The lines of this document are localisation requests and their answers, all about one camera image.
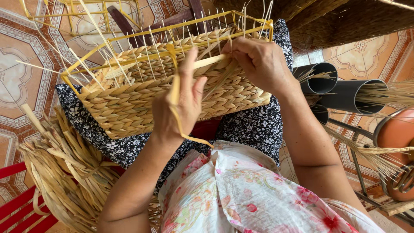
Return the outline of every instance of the woman's right hand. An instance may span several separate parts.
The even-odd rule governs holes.
[[[286,64],[282,48],[274,42],[238,37],[228,42],[221,53],[230,53],[240,63],[247,78],[276,97],[300,91],[299,82]]]

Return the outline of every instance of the forearm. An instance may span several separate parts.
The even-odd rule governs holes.
[[[159,175],[182,141],[160,141],[151,135],[137,159],[112,188],[100,220],[116,221],[145,212]]]
[[[277,97],[283,136],[292,163],[297,166],[340,165],[332,141],[309,108],[299,82],[291,81],[284,93]]]

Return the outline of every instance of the woman's left hand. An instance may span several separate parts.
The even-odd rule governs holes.
[[[194,124],[201,113],[201,100],[204,84],[207,77],[200,77],[193,84],[193,64],[198,54],[198,48],[192,48],[186,54],[185,60],[179,67],[180,98],[177,106],[183,133],[190,134]],[[178,130],[177,121],[173,116],[170,106],[170,92],[166,92],[154,99],[152,103],[152,115],[155,125],[151,137],[155,136],[163,143],[174,143],[178,146],[183,142]]]

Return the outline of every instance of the woven basket wall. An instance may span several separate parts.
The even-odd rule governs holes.
[[[412,0],[398,2],[414,5]],[[301,13],[295,16],[292,22],[287,22],[288,27],[297,27],[299,21],[294,20],[300,15]],[[308,24],[290,31],[290,36],[292,41],[302,41],[305,38],[307,44],[332,47],[412,27],[414,12],[411,10],[375,0],[350,0]]]
[[[227,28],[209,32],[207,35],[210,39],[215,39],[217,36],[227,35],[234,31],[235,28]],[[246,36],[258,38],[258,33],[253,33],[253,36],[246,34]],[[206,40],[207,37],[205,34],[193,36],[193,43],[200,43]],[[185,38],[180,41],[175,41],[175,48],[180,48],[180,43],[182,46],[192,46],[191,40]],[[165,45],[157,44],[158,52],[166,51]],[[199,47],[199,59],[201,57],[209,57],[206,48],[207,46]],[[148,54],[157,53],[155,46],[148,46],[147,51]],[[216,46],[211,51],[211,56],[217,55],[219,55],[219,49]],[[134,60],[134,57],[140,56],[146,56],[145,47],[120,53],[117,55],[117,59],[119,61]],[[178,63],[183,59],[184,54],[178,53]],[[109,62],[115,63],[114,58],[110,59]],[[163,72],[161,62],[164,65],[166,75]],[[216,87],[202,102],[202,113],[199,120],[269,103],[270,94],[254,86],[246,78],[243,69],[239,65],[228,76],[225,83],[217,87],[222,73],[226,70],[230,62],[231,59],[227,58],[195,70],[195,78],[200,76],[208,77],[204,89],[205,94]],[[102,90],[98,83],[92,81],[78,95],[78,98],[111,139],[146,133],[152,130],[154,126],[152,100],[155,96],[171,87],[172,75],[175,73],[173,61],[170,56],[161,57],[161,61],[159,59],[151,60],[151,67],[155,79],[152,77],[148,61],[132,63],[124,67],[127,68],[125,73],[129,77],[130,82],[133,83],[131,86],[124,80],[124,75],[119,75],[122,77],[121,80],[117,79],[120,87],[116,87],[114,79],[112,78],[113,75],[111,75],[111,68],[104,68],[98,70],[96,78],[105,90]]]

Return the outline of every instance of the braided water hyacinth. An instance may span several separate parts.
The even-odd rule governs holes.
[[[219,55],[220,48],[228,41],[227,36],[238,31],[239,28],[230,27],[169,43],[179,49],[219,37],[219,42],[199,46],[198,60],[202,60],[209,58],[209,53],[212,57]],[[259,38],[259,34],[253,32],[246,34],[246,37]],[[152,100],[170,89],[176,72],[170,56],[163,56],[161,60],[152,59],[150,62],[135,62],[136,58],[167,51],[166,43],[156,46],[143,46],[117,54],[116,59],[120,63],[133,62],[122,66],[122,70],[114,65],[99,69],[95,73],[99,83],[91,81],[78,95],[111,139],[150,132],[154,126]],[[176,54],[178,65],[184,60],[185,53]],[[115,58],[109,59],[109,63],[116,63]],[[208,81],[204,88],[200,120],[269,103],[270,94],[253,85],[237,61],[232,61],[231,58],[195,69],[195,79],[201,76],[207,76]]]

